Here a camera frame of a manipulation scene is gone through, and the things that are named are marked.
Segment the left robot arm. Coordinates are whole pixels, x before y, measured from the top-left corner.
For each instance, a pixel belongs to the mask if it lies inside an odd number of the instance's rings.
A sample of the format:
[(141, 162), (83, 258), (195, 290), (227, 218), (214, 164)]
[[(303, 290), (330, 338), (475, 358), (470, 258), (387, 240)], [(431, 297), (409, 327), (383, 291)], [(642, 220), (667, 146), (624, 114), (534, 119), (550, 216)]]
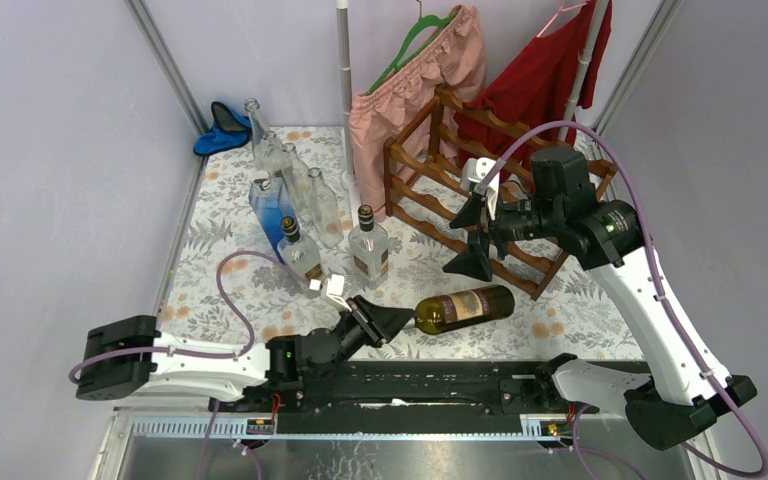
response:
[(360, 349), (393, 340), (412, 320), (407, 308), (357, 295), (332, 328), (278, 336), (251, 346), (186, 339), (138, 315), (92, 329), (83, 360), (69, 373), (79, 400), (112, 401), (134, 393), (193, 395), (256, 411), (270, 392), (301, 390), (339, 371)]

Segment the clear square liquor bottle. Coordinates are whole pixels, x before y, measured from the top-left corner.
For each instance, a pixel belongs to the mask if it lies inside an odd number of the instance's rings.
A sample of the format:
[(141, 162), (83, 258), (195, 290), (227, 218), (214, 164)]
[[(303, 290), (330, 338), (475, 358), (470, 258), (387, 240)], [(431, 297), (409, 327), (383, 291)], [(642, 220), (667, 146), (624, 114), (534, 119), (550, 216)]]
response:
[(349, 251), (357, 274), (367, 289), (375, 290), (387, 280), (389, 272), (389, 236), (374, 218), (371, 206), (357, 210), (358, 223), (348, 234)]

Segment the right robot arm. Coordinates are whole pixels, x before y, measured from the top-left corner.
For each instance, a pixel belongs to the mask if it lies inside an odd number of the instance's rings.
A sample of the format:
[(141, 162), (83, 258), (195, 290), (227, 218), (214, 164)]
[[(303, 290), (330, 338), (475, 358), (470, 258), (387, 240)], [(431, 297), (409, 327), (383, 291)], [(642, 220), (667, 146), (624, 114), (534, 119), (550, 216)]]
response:
[(492, 254), (509, 245), (551, 239), (575, 257), (606, 292), (637, 342), (648, 370), (632, 374), (562, 354), (541, 366), (535, 402), (557, 412), (569, 402), (624, 417), (649, 446), (666, 450), (703, 433), (732, 406), (753, 399), (752, 380), (731, 374), (710, 352), (683, 309), (672, 303), (655, 253), (647, 250), (635, 208), (604, 201), (585, 157), (569, 146), (536, 152), (534, 191), (504, 203), (492, 159), (468, 160), (461, 184), (469, 198), (450, 222), (468, 232), (448, 273), (490, 280)]

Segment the dark green wine bottle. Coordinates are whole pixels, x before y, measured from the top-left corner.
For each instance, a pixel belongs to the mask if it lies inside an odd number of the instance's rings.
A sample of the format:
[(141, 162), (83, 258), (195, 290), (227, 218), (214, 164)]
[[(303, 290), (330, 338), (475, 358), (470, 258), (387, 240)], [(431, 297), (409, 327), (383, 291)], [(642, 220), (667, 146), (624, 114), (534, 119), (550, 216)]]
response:
[(440, 294), (421, 300), (403, 331), (440, 335), (508, 318), (514, 310), (515, 296), (502, 285)]

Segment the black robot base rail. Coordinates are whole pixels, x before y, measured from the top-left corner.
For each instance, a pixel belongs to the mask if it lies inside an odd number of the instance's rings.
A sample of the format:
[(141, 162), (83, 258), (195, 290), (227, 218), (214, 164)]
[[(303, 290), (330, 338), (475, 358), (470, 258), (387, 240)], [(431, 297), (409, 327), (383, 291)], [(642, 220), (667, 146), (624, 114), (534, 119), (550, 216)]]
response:
[(280, 434), (514, 434), (522, 415), (567, 420), (575, 407), (538, 378), (537, 361), (352, 361), (323, 379), (211, 399), (232, 415), (275, 418)]

